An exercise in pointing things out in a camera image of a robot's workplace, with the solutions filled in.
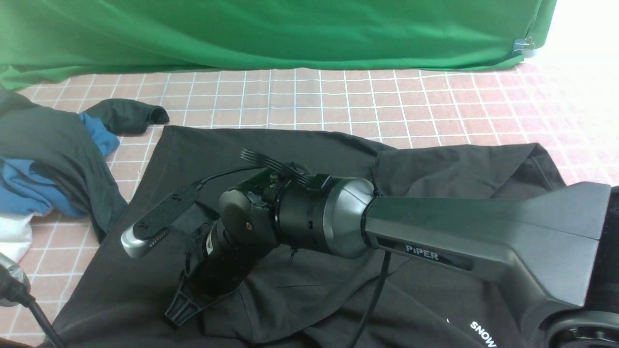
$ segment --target black t-shirt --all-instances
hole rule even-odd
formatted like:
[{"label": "black t-shirt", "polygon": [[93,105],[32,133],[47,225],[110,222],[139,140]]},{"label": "black t-shirt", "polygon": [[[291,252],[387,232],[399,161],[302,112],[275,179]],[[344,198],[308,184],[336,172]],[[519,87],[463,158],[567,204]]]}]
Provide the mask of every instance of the black t-shirt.
[{"label": "black t-shirt", "polygon": [[[54,322],[69,347],[346,346],[376,285],[382,251],[349,260],[300,250],[289,267],[282,246],[237,291],[177,330],[162,315],[183,268],[183,241],[170,236],[142,259],[124,252],[125,229],[179,186],[247,165],[243,148],[313,173],[370,178],[374,171],[390,196],[524,199],[565,186],[537,144],[395,150],[340,133],[169,126],[125,215]],[[216,208],[219,195],[247,175],[207,184],[201,201]],[[357,347],[486,347],[473,321],[497,347],[524,347],[494,286],[394,255]]]}]

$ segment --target tiled floor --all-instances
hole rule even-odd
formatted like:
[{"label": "tiled floor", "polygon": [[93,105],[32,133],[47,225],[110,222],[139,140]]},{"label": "tiled floor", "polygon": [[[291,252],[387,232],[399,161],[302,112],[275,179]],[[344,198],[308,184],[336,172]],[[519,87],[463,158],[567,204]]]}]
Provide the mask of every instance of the tiled floor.
[{"label": "tiled floor", "polygon": [[[80,76],[22,93],[67,111],[104,98],[164,106],[171,124],[198,128],[340,131],[389,145],[430,147],[539,142],[568,183],[619,185],[619,74],[522,64],[503,72],[289,71]],[[108,163],[131,199],[162,132],[122,138]],[[53,319],[97,250],[87,220],[56,214],[33,223],[21,261]],[[38,344],[27,310],[0,308],[0,337]]]}]

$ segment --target power cord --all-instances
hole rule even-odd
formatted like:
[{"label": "power cord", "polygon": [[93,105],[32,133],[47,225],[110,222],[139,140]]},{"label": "power cord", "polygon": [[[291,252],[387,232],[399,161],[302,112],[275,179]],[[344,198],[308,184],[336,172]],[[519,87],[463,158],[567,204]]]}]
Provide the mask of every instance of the power cord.
[{"label": "power cord", "polygon": [[385,256],[383,258],[383,266],[381,268],[381,273],[378,276],[378,284],[374,288],[374,294],[372,294],[372,299],[370,300],[370,305],[368,309],[365,310],[359,325],[357,326],[357,330],[355,331],[354,336],[348,342],[347,348],[354,348],[355,344],[361,337],[365,326],[370,321],[370,317],[372,316],[372,312],[374,312],[374,308],[376,308],[376,304],[378,303],[378,298],[381,296],[381,292],[383,291],[383,286],[385,285],[385,280],[387,279],[387,273],[389,272],[389,263],[391,262],[391,253],[385,251]]},{"label": "power cord", "polygon": [[26,285],[13,278],[9,270],[2,265],[0,265],[0,298],[6,298],[10,302],[16,302],[28,308],[54,346],[66,348],[63,340],[37,304],[37,300],[28,293]]}]

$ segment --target pile of clothes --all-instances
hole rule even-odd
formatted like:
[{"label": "pile of clothes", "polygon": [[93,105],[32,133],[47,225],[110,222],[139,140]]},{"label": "pile of clothes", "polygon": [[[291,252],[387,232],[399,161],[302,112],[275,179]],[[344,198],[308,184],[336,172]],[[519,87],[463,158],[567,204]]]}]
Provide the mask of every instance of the pile of clothes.
[{"label": "pile of clothes", "polygon": [[105,162],[117,136],[169,120],[162,107],[135,100],[108,99],[78,114],[0,88],[0,253],[18,262],[32,242],[30,220],[53,209],[90,216],[102,241],[127,206]]}]

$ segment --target white cloth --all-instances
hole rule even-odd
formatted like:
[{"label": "white cloth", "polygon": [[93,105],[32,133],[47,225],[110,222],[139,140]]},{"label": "white cloth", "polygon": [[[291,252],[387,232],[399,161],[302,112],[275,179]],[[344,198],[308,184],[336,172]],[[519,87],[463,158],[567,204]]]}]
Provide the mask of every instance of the white cloth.
[{"label": "white cloth", "polygon": [[18,263],[32,244],[32,215],[0,213],[0,253]]}]

